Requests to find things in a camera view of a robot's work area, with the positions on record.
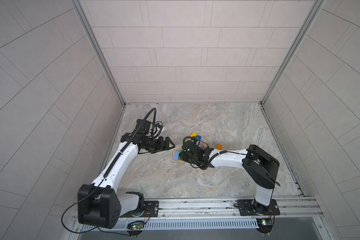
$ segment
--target metal corner post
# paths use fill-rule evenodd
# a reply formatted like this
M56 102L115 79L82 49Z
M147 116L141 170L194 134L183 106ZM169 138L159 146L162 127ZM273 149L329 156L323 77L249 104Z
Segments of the metal corner post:
M82 9L81 3L79 0L71 0L73 9L75 10L77 16L78 16L78 20L80 21L86 36L89 39L89 42L91 43L91 45L93 46L93 49L96 53L96 56L98 57L98 60L100 61L101 67L103 68L106 76L108 77L110 84L112 85L113 89L116 91L116 94L118 96L118 98L120 99L120 102L123 106L125 106L125 101L120 93L120 90L118 89L117 85L116 85L116 81L115 78L113 77L109 66L106 63L105 57L101 51L101 48L96 40L96 37L92 31L92 28L88 22L88 20L86 19L85 13Z
M265 93L264 98L261 100L260 103L262 105L264 105L268 101L269 96L271 95L272 91L275 89L277 83L279 82L281 76L287 69L287 67L288 67L291 59L295 55L299 45L302 43L305 35L308 33L308 30L311 27L313 21L319 14L324 2L325 2L325 0L316 0L315 3L313 3L310 12L308 13L307 17L305 18L305 20L302 24L302 27L300 28L297 36L295 37L295 40L293 41L291 47L289 48L283 62L281 63L275 77L273 78L273 80L271 82L271 85L269 86L267 92Z

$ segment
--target marble floor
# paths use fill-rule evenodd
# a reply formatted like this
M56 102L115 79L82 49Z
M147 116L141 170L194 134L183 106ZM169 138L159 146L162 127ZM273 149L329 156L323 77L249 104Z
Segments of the marble floor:
M222 150L258 145L280 162L276 180L281 186L276 185L274 195L298 195L258 103L129 104L110 158L115 154L121 136L132 132L136 120L144 118L153 107L157 108L156 121L164 124L160 135L170 137L176 147L136 156L121 180L119 192L142 192L145 198L254 196L256 184L243 169L219 167L204 171L194 169L186 162L171 162L173 150L181 149L183 137L196 132L211 147L221 144Z

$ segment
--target beige tile wall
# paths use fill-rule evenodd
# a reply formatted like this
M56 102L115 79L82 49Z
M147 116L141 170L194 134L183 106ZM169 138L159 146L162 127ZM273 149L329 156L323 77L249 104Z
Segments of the beige tile wall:
M313 1L81 0L126 102L253 102Z
M0 0L0 239L64 234L120 110L68 0Z
M265 103L307 194L360 239L360 0L327 0Z

